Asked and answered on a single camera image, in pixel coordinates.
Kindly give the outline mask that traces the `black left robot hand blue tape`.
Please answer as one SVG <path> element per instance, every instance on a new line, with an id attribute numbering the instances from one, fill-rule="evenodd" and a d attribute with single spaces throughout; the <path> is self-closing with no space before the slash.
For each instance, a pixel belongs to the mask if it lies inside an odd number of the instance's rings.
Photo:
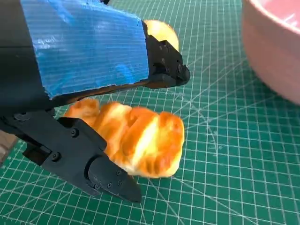
<path id="1" fill-rule="evenodd" d="M 136 181 L 105 155 L 103 137 L 81 119 L 56 119 L 54 109 L 189 79 L 181 54 L 134 14 L 99 0 L 0 3 L 0 128 L 27 143 L 27 159 L 87 194 L 142 199 Z"/>

